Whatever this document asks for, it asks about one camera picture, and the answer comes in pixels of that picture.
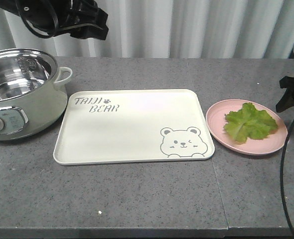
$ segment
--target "bear face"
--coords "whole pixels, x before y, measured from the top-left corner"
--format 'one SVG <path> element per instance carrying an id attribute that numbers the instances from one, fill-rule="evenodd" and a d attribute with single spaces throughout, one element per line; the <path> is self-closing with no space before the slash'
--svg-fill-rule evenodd
<path id="1" fill-rule="evenodd" d="M 163 136 L 160 149 L 168 158 L 204 157 L 208 150 L 207 144 L 200 137 L 200 130 L 196 127 L 189 127 L 187 130 L 163 128 L 160 133 Z"/>

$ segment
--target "rectangular tray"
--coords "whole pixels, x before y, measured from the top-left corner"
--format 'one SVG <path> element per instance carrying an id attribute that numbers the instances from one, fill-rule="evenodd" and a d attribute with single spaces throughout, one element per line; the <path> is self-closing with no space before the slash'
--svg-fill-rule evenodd
<path id="1" fill-rule="evenodd" d="M 71 95 L 53 156 L 68 165 L 203 160 L 213 153 L 193 91 L 133 90 Z"/>

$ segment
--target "lettuce leaf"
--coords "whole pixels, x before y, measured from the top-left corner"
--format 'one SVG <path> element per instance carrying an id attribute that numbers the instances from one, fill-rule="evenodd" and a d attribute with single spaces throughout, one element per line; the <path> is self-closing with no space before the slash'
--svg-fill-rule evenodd
<path id="1" fill-rule="evenodd" d="M 264 139 L 278 128 L 276 121 L 267 113 L 259 111 L 252 103 L 244 103 L 242 109 L 225 115 L 225 131 L 237 142 L 245 143 L 247 138 Z"/>

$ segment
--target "round plate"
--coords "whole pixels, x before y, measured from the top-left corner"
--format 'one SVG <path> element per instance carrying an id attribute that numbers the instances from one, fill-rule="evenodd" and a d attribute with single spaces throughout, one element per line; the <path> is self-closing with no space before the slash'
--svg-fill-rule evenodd
<path id="1" fill-rule="evenodd" d="M 225 114 L 230 111 L 238 111 L 243 103 L 253 103 L 258 110 L 266 110 L 275 119 L 278 129 L 274 134 L 268 135 L 265 139 L 247 139 L 245 143 L 237 143 L 224 130 L 223 126 L 227 123 Z M 287 127 L 283 120 L 270 109 L 257 103 L 246 100 L 224 100 L 215 103 L 209 108 L 206 114 L 207 126 L 211 134 L 224 146 L 247 155 L 265 155 L 273 153 L 283 147 L 288 134 Z"/>

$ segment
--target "pot control panel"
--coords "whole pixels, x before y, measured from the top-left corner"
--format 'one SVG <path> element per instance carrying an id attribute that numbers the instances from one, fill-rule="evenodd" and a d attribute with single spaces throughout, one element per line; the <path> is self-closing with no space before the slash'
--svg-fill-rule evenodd
<path id="1" fill-rule="evenodd" d="M 0 108 L 0 134 L 12 134 L 21 131 L 28 123 L 23 109 L 16 106 Z"/>

